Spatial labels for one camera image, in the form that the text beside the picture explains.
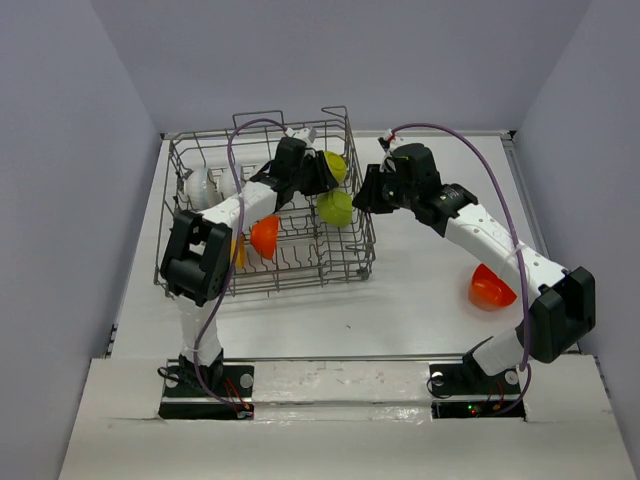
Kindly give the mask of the green plastic bowl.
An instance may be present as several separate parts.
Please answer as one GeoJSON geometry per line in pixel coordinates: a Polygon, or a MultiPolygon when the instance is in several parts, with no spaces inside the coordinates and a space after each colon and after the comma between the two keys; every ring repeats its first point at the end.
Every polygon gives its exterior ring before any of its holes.
{"type": "Polygon", "coordinates": [[[335,152],[324,151],[324,158],[329,168],[330,173],[335,180],[341,185],[348,174],[348,167],[343,157],[335,152]]]}

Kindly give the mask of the white square bowl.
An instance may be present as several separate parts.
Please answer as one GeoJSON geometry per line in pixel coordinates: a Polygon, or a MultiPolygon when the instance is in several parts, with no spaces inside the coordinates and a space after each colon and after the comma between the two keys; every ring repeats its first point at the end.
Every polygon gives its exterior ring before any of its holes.
{"type": "Polygon", "coordinates": [[[320,218],[335,227],[346,227],[352,221],[352,197],[344,191],[334,189],[317,198],[320,218]]]}

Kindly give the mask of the orange round plastic bowl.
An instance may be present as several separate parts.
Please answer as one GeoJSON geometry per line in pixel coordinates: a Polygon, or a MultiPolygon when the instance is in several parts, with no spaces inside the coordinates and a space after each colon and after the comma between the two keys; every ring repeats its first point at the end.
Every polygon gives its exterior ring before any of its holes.
{"type": "Polygon", "coordinates": [[[278,239],[279,217],[270,215],[258,221],[251,229],[250,244],[264,259],[272,260],[278,239]]]}

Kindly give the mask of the white round bowl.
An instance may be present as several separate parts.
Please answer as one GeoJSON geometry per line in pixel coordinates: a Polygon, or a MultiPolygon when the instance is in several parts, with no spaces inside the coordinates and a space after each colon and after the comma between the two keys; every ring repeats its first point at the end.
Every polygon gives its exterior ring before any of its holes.
{"type": "Polygon", "coordinates": [[[194,169],[188,175],[184,181],[184,192],[194,211],[206,210],[222,201],[213,174],[206,167],[194,169]]]}
{"type": "Polygon", "coordinates": [[[240,188],[244,187],[245,180],[243,178],[242,168],[240,166],[237,167],[235,173],[233,173],[230,168],[227,168],[220,175],[217,188],[223,200],[226,200],[227,198],[230,198],[237,194],[238,189],[235,180],[239,181],[240,188]]]}

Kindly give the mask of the yellow plastic bowl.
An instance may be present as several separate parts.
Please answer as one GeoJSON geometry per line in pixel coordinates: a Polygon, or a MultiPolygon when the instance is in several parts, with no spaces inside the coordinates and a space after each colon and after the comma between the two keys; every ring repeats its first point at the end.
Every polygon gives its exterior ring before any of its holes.
{"type": "Polygon", "coordinates": [[[236,270],[242,270],[246,264],[246,245],[245,236],[241,235],[240,240],[233,239],[231,242],[230,259],[235,260],[234,268],[236,270]]]}

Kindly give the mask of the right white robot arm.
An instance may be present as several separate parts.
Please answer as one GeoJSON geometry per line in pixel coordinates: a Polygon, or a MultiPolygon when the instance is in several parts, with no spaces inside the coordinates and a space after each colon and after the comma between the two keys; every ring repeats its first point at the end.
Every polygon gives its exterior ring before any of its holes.
{"type": "Polygon", "coordinates": [[[588,270],[569,271],[513,240],[471,192],[442,182],[425,145],[381,145],[384,159],[368,165],[354,207],[369,214],[411,211],[419,223],[466,250],[524,298],[526,316],[517,327],[465,354],[460,379],[468,390],[486,390],[524,357],[549,364],[595,327],[595,279],[588,270]]]}

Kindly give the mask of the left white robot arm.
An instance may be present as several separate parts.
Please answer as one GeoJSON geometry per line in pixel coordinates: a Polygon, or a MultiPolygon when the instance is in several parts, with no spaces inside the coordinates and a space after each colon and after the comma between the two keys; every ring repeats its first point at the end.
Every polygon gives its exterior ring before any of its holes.
{"type": "Polygon", "coordinates": [[[180,311],[178,378],[198,394],[215,392],[223,377],[216,311],[235,269],[241,234],[278,212],[296,193],[312,196],[338,186],[314,140],[311,128],[286,130],[274,157],[249,179],[241,178],[235,162],[227,167],[231,186],[221,202],[174,217],[160,275],[180,311]]]}

